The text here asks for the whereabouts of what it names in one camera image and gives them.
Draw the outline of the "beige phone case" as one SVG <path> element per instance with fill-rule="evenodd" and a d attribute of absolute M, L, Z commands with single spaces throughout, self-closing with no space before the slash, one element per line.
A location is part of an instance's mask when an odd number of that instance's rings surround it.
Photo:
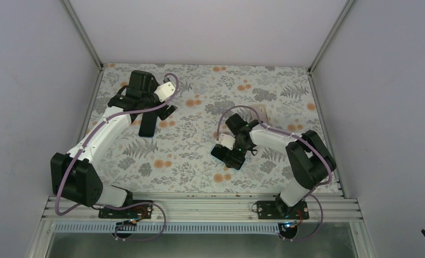
<path fill-rule="evenodd" d="M 269 123 L 269 117 L 266 112 L 266 106 L 264 104 L 254 104 L 250 106 L 254 111 L 250 111 L 251 119 L 255 120 L 259 118 L 263 123 Z"/>

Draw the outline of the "blue phone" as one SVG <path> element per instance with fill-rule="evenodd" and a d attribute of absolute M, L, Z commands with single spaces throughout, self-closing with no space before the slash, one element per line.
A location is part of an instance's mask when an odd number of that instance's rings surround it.
<path fill-rule="evenodd" d="M 157 118 L 158 116 L 156 111 L 144 113 L 142 115 L 138 135 L 144 138 L 152 138 L 155 134 Z"/>

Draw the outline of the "black phone light-blue case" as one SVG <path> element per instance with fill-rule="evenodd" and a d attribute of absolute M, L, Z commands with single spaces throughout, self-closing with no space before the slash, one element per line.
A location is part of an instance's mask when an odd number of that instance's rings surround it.
<path fill-rule="evenodd" d="M 244 152 L 243 150 L 230 150 L 220 144 L 216 144 L 212 148 L 211 155 L 221 161 L 227 168 L 234 170 L 240 170 L 246 160 L 246 152 Z"/>

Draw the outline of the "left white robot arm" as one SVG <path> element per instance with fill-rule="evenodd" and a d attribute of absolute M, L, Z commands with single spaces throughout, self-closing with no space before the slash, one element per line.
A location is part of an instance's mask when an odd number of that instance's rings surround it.
<path fill-rule="evenodd" d="M 65 154 L 56 153 L 51 158 L 51 178 L 55 199 L 55 210 L 60 211 L 60 199 L 64 198 L 79 205 L 112 206 L 122 218 L 133 213 L 134 203 L 126 189 L 105 185 L 96 169 L 102 157 L 139 115 L 149 114 L 166 119 L 177 108 L 169 103 L 180 90 L 178 77 L 167 73 L 158 83 L 152 73 L 140 70 L 131 72 L 129 83 L 121 87 L 109 100 L 99 122 L 82 140 Z"/>

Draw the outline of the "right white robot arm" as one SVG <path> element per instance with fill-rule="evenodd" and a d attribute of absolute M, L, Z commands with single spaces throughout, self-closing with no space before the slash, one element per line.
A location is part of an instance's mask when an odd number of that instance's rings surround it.
<path fill-rule="evenodd" d="M 240 170 L 246 154 L 255 155 L 256 147 L 287 155 L 294 179 L 275 198 L 279 217 L 291 217 L 318 186 L 332 181 L 336 162 L 315 131 L 296 135 L 270 127 L 259 119 L 247 122 L 238 114 L 230 116 L 225 124 L 230 134 L 218 134 L 211 154 L 227 168 Z"/>

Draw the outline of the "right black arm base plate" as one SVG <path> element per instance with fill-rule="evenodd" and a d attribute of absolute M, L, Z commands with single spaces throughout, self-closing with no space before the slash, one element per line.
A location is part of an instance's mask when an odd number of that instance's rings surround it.
<path fill-rule="evenodd" d="M 256 203 L 259 220 L 296 220 L 309 219 L 309 209 L 304 200 L 294 206 L 287 206 L 282 201 L 259 200 Z"/>

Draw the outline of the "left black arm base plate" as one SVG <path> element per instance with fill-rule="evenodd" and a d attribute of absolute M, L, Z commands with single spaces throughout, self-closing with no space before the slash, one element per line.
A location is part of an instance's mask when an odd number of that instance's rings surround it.
<path fill-rule="evenodd" d="M 99 209 L 98 218 L 100 219 L 122 219 L 122 220 L 140 220 L 150 219 L 153 211 L 153 204 L 151 200 L 132 200 L 124 206 L 131 206 L 124 210 L 110 209 L 103 207 Z"/>

